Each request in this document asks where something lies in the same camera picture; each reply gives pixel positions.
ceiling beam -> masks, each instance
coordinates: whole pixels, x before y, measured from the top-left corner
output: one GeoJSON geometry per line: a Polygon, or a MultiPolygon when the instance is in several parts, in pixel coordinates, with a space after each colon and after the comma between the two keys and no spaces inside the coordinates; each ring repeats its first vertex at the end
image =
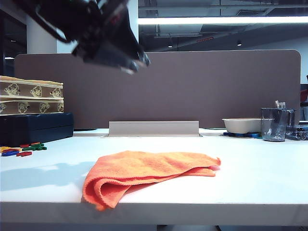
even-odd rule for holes
{"type": "Polygon", "coordinates": [[[260,5],[209,5],[209,6],[140,6],[144,11],[178,11],[178,10],[214,10],[214,9],[277,9],[277,8],[308,8],[308,4],[260,4],[260,5]]]}

white table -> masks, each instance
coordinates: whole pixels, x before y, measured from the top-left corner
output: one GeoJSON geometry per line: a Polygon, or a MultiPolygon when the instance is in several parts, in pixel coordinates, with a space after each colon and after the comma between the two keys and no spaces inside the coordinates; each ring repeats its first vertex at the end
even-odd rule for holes
{"type": "Polygon", "coordinates": [[[46,143],[48,150],[32,156],[1,157],[1,221],[308,225],[307,141],[201,132],[206,134],[189,138],[101,138],[88,132],[46,143]],[[183,176],[130,190],[113,210],[98,212],[81,203],[83,181],[95,161],[124,150],[205,153],[222,164],[213,178],[183,176]]]}

microfiber cloth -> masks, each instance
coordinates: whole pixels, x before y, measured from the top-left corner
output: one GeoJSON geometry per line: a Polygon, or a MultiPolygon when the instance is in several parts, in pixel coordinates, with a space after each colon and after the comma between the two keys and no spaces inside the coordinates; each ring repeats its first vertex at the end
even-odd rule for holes
{"type": "Polygon", "coordinates": [[[115,208],[133,185],[162,182],[180,175],[215,176],[219,158],[205,154],[125,151],[100,157],[83,185],[83,198],[103,211],[115,208]]]}

white pillar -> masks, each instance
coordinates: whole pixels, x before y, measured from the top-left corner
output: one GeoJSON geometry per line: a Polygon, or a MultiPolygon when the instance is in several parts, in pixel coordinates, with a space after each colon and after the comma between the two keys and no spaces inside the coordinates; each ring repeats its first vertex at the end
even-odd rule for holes
{"type": "Polygon", "coordinates": [[[136,40],[139,41],[138,0],[129,0],[128,14],[129,14],[130,28],[133,34],[135,35],[136,40]]]}
{"type": "Polygon", "coordinates": [[[42,54],[56,53],[56,39],[47,33],[40,25],[38,25],[29,16],[26,17],[27,22],[27,53],[42,54]]]}
{"type": "MultiPolygon", "coordinates": [[[[138,28],[138,0],[129,0],[128,13],[130,27],[136,40],[139,41],[138,28]]],[[[49,35],[33,19],[27,16],[27,50],[28,53],[71,53],[76,46],[76,42],[63,43],[49,35]]]]}

fluorescent light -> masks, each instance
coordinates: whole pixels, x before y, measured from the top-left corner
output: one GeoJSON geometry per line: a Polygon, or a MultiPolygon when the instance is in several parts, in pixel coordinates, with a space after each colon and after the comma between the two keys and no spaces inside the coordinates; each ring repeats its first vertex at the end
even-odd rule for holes
{"type": "Polygon", "coordinates": [[[308,16],[290,17],[188,17],[188,18],[139,18],[139,25],[183,25],[183,24],[279,24],[308,23],[308,16]]]}

